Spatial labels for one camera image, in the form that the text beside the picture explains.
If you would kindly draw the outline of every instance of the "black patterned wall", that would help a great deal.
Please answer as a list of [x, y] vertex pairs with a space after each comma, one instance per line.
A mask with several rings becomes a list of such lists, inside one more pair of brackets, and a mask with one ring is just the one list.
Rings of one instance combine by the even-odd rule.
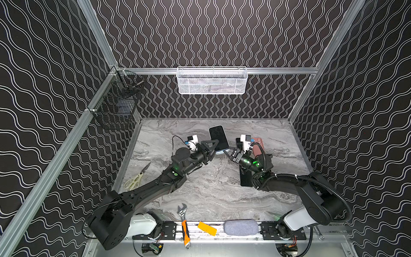
[[82, 256], [84, 219], [111, 191], [133, 130], [88, 126], [24, 237], [14, 257]]
[[181, 95], [175, 76], [149, 76], [137, 106], [150, 118], [288, 118], [309, 75], [251, 75], [242, 95]]
[[0, 234], [109, 68], [75, 0], [0, 0]]
[[294, 123], [361, 257], [411, 255], [410, 35], [410, 0], [367, 0]]
[[122, 67], [314, 67], [350, 0], [92, 0]]

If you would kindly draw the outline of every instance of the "scissor blade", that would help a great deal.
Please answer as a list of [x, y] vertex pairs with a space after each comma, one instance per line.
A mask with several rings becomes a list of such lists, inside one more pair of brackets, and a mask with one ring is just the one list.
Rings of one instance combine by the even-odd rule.
[[151, 162], [149, 162], [142, 170], [141, 172], [145, 172], [146, 169], [148, 169], [148, 167], [150, 166]]

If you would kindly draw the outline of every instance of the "black wire basket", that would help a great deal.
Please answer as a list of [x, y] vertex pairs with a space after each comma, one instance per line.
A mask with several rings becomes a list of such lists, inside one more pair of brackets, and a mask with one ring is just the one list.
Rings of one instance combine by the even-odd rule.
[[92, 113], [103, 129], [132, 130], [137, 124], [134, 113], [145, 80], [136, 74], [131, 77], [120, 73], [118, 75]]

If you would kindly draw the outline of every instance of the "black smartphone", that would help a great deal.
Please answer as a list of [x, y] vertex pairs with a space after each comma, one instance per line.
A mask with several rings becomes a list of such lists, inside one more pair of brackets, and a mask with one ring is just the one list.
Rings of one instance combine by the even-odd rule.
[[229, 143], [227, 141], [223, 126], [211, 127], [208, 131], [210, 133], [211, 140], [218, 139], [218, 145], [215, 147], [216, 152], [227, 150], [229, 148]]

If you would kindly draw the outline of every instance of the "marble tabletop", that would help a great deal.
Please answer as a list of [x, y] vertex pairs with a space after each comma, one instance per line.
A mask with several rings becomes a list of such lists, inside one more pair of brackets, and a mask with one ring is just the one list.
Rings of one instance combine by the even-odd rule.
[[[222, 125], [230, 146], [236, 137], [250, 134], [263, 140], [264, 150], [271, 153], [276, 173], [308, 174], [307, 166], [286, 120], [143, 120], [123, 183], [138, 174], [146, 164], [141, 184], [157, 178], [171, 163], [171, 138], [178, 135], [184, 140], [196, 134], [199, 141], [209, 140], [208, 128]], [[174, 138], [174, 152], [184, 147]], [[226, 155], [216, 155], [187, 176], [183, 186], [145, 206], [163, 220], [180, 220], [177, 206], [187, 205], [188, 220], [225, 221], [234, 219], [277, 220], [289, 210], [301, 206], [299, 197], [283, 192], [263, 192], [240, 186], [238, 164]]]

